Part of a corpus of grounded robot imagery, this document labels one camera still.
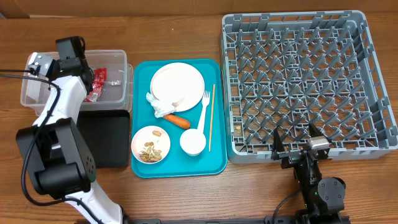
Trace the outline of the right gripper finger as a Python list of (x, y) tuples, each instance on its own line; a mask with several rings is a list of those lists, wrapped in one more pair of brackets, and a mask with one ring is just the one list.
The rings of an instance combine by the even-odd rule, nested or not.
[(308, 130), (311, 138), (325, 137), (325, 135), (313, 124), (308, 124)]
[(278, 152), (284, 152), (284, 145), (279, 135), (279, 127), (277, 126), (273, 131), (273, 144), (272, 153), (276, 154)]

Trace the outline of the red snack wrapper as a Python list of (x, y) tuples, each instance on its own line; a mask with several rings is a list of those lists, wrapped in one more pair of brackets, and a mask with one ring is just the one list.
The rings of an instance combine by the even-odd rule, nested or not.
[(97, 68), (94, 70), (93, 90), (86, 96), (85, 102), (98, 101), (107, 77), (107, 68)]

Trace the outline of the white tissue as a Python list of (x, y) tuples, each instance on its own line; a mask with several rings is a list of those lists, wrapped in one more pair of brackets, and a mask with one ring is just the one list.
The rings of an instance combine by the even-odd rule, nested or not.
[(176, 107), (173, 104), (157, 100), (151, 93), (146, 93), (146, 100), (153, 107), (156, 118), (162, 118), (176, 112)]

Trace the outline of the pink bowl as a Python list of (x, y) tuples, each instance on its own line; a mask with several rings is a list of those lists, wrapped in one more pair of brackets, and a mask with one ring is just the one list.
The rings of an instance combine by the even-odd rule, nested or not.
[(156, 164), (170, 151), (170, 137), (158, 126), (146, 126), (132, 137), (132, 155), (143, 164)]

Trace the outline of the peanut shells and rice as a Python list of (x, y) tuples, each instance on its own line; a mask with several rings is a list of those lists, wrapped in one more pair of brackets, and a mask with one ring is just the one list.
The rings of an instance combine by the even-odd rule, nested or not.
[(144, 143), (142, 151), (139, 153), (140, 158), (144, 162), (154, 163), (159, 162), (162, 159), (162, 151), (157, 149), (156, 144), (159, 143), (161, 132), (153, 131), (152, 136), (149, 140)]

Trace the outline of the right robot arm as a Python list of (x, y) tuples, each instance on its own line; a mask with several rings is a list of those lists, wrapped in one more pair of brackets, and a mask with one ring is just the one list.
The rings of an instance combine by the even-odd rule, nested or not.
[[(324, 135), (313, 123), (308, 124), (310, 138), (306, 146), (298, 151), (286, 151), (282, 143), (279, 128), (273, 131), (271, 159), (281, 161), (281, 168), (294, 169), (294, 177), (298, 182), (305, 208), (298, 210), (289, 220), (294, 223), (350, 223), (349, 216), (342, 216), (345, 209), (345, 182), (338, 177), (322, 177), (318, 162), (328, 158), (331, 140)], [(294, 197), (293, 193), (286, 197), (274, 210), (271, 222), (277, 220), (280, 207)]]

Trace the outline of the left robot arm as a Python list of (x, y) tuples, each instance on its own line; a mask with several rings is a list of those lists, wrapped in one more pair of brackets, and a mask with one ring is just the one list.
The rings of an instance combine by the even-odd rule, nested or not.
[(76, 125), (94, 81), (85, 41), (73, 36), (55, 43), (57, 60), (34, 52), (28, 63), (27, 79), (48, 84), (50, 95), (33, 125), (16, 135), (23, 194), (36, 206), (66, 202), (90, 223), (127, 223), (123, 208), (97, 183), (95, 160)]

